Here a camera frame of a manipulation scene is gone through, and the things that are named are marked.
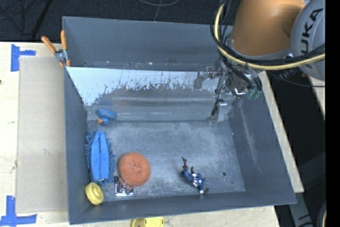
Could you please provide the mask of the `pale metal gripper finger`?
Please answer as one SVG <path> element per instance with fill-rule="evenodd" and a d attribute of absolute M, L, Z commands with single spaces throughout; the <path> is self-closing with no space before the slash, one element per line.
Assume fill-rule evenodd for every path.
<path fill-rule="evenodd" d="M 202 84 L 205 80 L 213 79 L 218 76 L 218 71 L 214 68 L 206 68 L 204 71 L 198 71 L 197 77 L 194 80 L 194 88 L 202 88 Z"/>
<path fill-rule="evenodd" d="M 228 119 L 231 109 L 232 105 L 229 102 L 218 99 L 213 106 L 210 116 L 207 117 L 207 122 L 214 124 L 225 121 Z"/>

